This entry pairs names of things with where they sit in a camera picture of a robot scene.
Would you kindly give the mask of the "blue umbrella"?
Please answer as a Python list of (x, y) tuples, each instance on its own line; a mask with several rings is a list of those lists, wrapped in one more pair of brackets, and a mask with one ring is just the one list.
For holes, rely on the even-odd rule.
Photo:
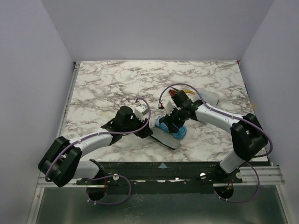
[(170, 135), (172, 135), (175, 139), (177, 140), (181, 140), (185, 137), (186, 133), (187, 133), (187, 128), (185, 126), (182, 126), (181, 128), (178, 129), (177, 133), (171, 133), (167, 127), (167, 125), (165, 123), (163, 123), (162, 121), (160, 121), (163, 117), (159, 116), (156, 121), (155, 121), (155, 127), (161, 129), (164, 132), (169, 133)]

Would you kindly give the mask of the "black umbrella sleeve case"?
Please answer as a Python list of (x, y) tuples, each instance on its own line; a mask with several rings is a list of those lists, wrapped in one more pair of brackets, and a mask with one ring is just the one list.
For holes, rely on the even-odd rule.
[(180, 142), (175, 139), (172, 135), (169, 133), (157, 128), (153, 127), (151, 128), (153, 134), (150, 135), (151, 138), (158, 141), (159, 143), (163, 144), (164, 146), (175, 150), (181, 146)]

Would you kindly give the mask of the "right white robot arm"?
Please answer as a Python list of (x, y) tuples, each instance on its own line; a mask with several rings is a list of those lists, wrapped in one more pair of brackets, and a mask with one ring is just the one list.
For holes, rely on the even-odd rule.
[(268, 138), (252, 113), (245, 116), (229, 114), (201, 99), (192, 101), (184, 91), (173, 93), (171, 99), (166, 104), (161, 104), (166, 114), (156, 120), (155, 126), (174, 138), (184, 138), (184, 124), (189, 119), (209, 123), (231, 134), (233, 151), (219, 163), (218, 169), (222, 173), (232, 173), (254, 158), (268, 144)]

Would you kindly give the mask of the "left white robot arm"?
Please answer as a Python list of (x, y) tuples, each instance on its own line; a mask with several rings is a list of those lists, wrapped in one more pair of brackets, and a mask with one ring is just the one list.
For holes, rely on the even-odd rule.
[(81, 163), (80, 159), (96, 149), (118, 142), (124, 135), (133, 133), (141, 139), (152, 135), (146, 115), (151, 115), (147, 105), (140, 104), (134, 109), (122, 106), (112, 120), (91, 134), (70, 140), (59, 136), (40, 160), (38, 169), (45, 174), (47, 182), (58, 187), (63, 187), (71, 179), (94, 178), (101, 169), (100, 165), (95, 161)]

